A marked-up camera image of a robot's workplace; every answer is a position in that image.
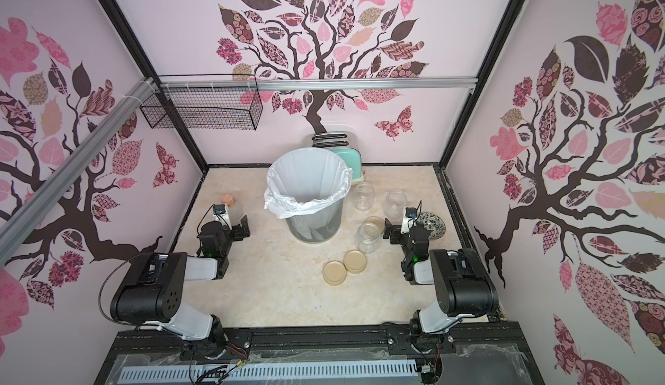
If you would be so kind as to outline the glass jar beige lid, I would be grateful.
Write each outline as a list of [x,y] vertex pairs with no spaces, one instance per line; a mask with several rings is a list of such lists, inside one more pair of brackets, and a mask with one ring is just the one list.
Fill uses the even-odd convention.
[[356,247],[364,254],[374,253],[380,238],[379,227],[372,222],[364,222],[356,232]]
[[361,182],[355,187],[355,208],[360,211],[369,211],[374,203],[375,190],[370,182]]

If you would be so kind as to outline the glass jar with rice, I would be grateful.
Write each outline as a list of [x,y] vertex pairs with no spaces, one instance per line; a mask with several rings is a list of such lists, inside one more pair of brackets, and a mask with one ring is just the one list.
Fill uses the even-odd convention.
[[408,199],[403,191],[395,190],[387,194],[384,200],[384,214],[390,221],[401,221],[405,216]]

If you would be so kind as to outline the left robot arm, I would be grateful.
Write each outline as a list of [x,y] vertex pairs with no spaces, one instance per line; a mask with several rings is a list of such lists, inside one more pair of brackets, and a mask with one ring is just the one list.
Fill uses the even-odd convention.
[[247,351],[229,340],[219,317],[187,304],[185,283],[223,279],[230,265],[230,248],[235,241],[250,236],[247,216],[228,227],[219,220],[204,224],[197,239],[200,251],[188,253],[140,253],[129,260],[128,269],[110,303],[110,318],[116,324],[153,326],[189,343],[235,350],[240,357]]

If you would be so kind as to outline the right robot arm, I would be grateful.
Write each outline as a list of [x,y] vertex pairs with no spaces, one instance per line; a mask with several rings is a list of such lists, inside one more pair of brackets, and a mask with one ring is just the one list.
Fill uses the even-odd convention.
[[400,267],[405,280],[413,286],[433,286],[436,293],[435,301],[416,310],[410,320],[406,337],[411,343],[422,336],[447,334],[466,319],[493,319],[499,306],[497,291],[476,250],[431,249],[430,233],[413,220],[400,225],[384,222],[383,238],[404,253]]

